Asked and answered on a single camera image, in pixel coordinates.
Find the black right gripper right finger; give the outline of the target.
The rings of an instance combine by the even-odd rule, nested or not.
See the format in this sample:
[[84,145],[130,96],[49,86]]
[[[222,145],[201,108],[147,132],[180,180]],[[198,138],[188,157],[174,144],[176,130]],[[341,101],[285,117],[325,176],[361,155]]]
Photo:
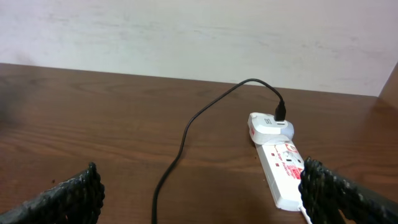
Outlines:
[[310,157],[304,161],[298,190],[310,221],[397,224],[397,203],[327,169]]

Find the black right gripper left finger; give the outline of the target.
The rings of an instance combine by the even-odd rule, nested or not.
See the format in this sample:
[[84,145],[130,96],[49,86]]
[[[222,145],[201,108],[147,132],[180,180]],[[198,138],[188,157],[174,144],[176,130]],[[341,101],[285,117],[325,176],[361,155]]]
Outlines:
[[105,198],[96,164],[1,214],[2,224],[96,224]]

